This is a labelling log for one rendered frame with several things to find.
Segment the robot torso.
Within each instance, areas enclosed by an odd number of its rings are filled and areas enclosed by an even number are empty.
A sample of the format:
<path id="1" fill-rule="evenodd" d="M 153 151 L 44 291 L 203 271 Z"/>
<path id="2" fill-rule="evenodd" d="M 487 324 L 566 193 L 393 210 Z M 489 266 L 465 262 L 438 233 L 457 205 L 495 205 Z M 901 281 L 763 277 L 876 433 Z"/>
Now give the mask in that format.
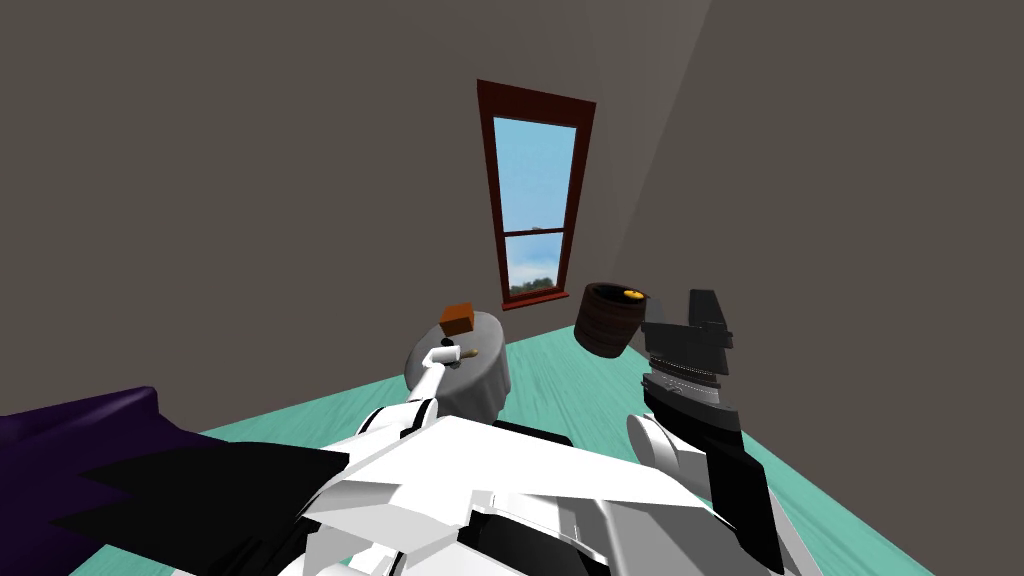
<path id="1" fill-rule="evenodd" d="M 319 523 L 280 576 L 797 576 L 765 498 L 775 562 L 742 547 L 709 461 L 650 415 L 628 462 L 446 416 L 375 424 L 333 450 L 349 467 L 313 497 Z"/>

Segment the round grey table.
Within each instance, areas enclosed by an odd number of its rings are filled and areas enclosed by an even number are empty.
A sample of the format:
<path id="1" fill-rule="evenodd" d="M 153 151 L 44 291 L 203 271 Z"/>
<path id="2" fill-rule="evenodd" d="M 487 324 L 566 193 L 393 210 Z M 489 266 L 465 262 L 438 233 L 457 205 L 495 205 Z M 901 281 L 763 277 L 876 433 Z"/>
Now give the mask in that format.
<path id="1" fill-rule="evenodd" d="M 476 311 L 474 330 L 451 339 L 462 349 L 478 354 L 457 368 L 445 369 L 436 395 L 437 415 L 490 425 L 512 387 L 502 325 L 493 315 Z"/>

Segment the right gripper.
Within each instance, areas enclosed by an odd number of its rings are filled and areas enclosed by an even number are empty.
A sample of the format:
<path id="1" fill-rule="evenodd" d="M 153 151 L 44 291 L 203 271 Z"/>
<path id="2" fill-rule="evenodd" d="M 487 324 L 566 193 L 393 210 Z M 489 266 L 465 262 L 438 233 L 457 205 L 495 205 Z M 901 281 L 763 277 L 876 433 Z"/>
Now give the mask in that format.
<path id="1" fill-rule="evenodd" d="M 645 297 L 640 330 L 651 366 L 669 372 L 728 375 L 726 349 L 733 347 L 733 334 L 715 291 L 691 289 L 688 306 L 689 325 L 668 324 L 662 300 Z"/>

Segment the dark purple sofa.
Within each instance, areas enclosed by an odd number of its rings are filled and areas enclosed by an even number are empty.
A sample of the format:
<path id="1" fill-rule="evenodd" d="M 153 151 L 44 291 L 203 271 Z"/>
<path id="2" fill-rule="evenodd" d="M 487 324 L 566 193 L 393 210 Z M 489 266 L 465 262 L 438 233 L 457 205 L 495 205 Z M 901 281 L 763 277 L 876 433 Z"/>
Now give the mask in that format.
<path id="1" fill-rule="evenodd" d="M 100 549 L 52 523 L 115 501 L 82 472 L 210 441 L 162 416 L 150 387 L 0 417 L 0 576 L 70 576 Z"/>

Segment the red framed window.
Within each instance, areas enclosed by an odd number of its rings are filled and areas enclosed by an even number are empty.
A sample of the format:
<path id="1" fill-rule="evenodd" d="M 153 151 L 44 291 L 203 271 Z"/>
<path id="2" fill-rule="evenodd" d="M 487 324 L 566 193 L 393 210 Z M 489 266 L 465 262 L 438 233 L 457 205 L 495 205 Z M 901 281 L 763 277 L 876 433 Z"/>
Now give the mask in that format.
<path id="1" fill-rule="evenodd" d="M 483 79 L 476 90 L 501 306 L 565 298 L 597 105 Z"/>

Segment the dark brown wooden barrel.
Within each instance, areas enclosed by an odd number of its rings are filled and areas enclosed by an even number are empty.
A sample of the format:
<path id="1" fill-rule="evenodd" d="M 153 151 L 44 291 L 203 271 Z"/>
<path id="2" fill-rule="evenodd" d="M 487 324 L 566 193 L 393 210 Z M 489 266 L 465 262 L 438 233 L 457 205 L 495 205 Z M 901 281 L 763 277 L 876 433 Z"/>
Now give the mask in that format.
<path id="1" fill-rule="evenodd" d="M 583 292 L 574 324 L 577 342 L 589 353 L 607 359 L 620 357 L 640 328 L 645 298 L 632 300 L 613 283 L 590 283 Z"/>

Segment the orange brown box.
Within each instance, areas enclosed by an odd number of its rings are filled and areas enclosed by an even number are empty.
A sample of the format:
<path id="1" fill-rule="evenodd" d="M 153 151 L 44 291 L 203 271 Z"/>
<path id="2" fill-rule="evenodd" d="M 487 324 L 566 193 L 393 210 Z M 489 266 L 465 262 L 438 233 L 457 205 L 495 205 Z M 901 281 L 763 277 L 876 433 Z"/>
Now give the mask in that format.
<path id="1" fill-rule="evenodd" d="M 445 337 L 465 334 L 474 330 L 475 313 L 470 302 L 446 306 L 438 321 Z"/>

